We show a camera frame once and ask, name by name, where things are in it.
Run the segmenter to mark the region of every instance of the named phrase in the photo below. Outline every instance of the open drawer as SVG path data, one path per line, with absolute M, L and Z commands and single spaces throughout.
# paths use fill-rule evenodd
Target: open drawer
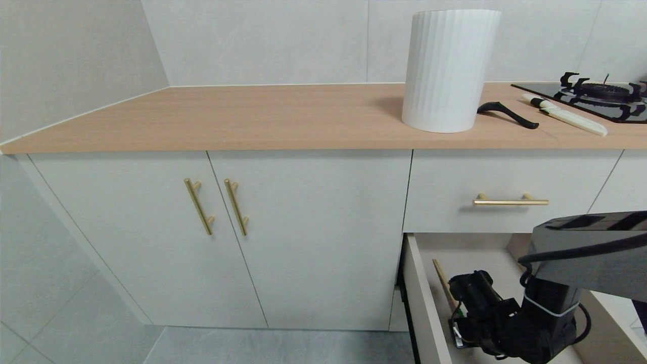
M 454 275 L 484 269 L 494 280 L 494 289 L 504 298 L 521 304 L 521 267 L 516 258 L 524 255 L 529 234 L 407 234 L 404 238 L 402 282 L 412 339 L 422 364 L 525 363 L 519 358 L 497 361 L 480 348 L 456 349 L 447 325 L 452 311 L 432 260 L 437 259 L 449 279 Z M 551 363 L 647 364 L 647 347 L 607 310 L 597 293 L 583 291 L 581 302 L 589 310 L 591 333 L 583 342 L 569 347 Z M 578 334 L 584 317 L 577 316 Z

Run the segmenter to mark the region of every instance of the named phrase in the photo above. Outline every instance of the wooden countertop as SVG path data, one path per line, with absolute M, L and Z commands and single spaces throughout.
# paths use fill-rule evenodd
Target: wooden countertop
M 539 122 L 522 128 L 500 113 L 478 115 L 454 134 L 400 121 L 403 84 L 172 87 L 53 125 L 0 146 L 4 154 L 144 150 L 647 148 L 647 125 L 601 122 L 599 137 L 541 114 L 524 91 L 486 84 L 500 101 Z

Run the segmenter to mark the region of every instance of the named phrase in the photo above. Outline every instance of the white knife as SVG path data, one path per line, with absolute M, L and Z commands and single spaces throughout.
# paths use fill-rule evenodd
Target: white knife
M 561 120 L 566 124 L 570 124 L 576 128 L 586 130 L 595 135 L 605 136 L 608 131 L 604 125 L 599 124 L 591 119 L 581 117 L 580 115 L 566 111 L 543 97 L 533 95 L 531 93 L 524 93 L 521 97 L 530 102 L 533 106 L 539 108 L 539 111 L 546 115 L 552 116 L 557 120 Z

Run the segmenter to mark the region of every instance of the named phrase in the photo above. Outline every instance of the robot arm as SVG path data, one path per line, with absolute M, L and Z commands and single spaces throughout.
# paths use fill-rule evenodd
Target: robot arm
M 521 306 L 502 299 L 486 271 L 458 275 L 450 292 L 467 315 L 452 316 L 449 325 L 459 348 L 544 364 L 591 328 L 581 289 L 647 302 L 647 211 L 553 219 L 534 228 L 529 254 L 518 262 L 527 269 Z M 578 337 L 577 309 L 587 319 Z

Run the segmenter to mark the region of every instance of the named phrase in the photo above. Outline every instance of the gas stove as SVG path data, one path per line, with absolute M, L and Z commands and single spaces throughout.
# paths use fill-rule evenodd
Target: gas stove
M 590 78 L 566 72 L 560 82 L 513 84 L 512 86 L 559 101 L 607 120 L 626 124 L 647 124 L 647 81 L 628 84 L 587 82 Z

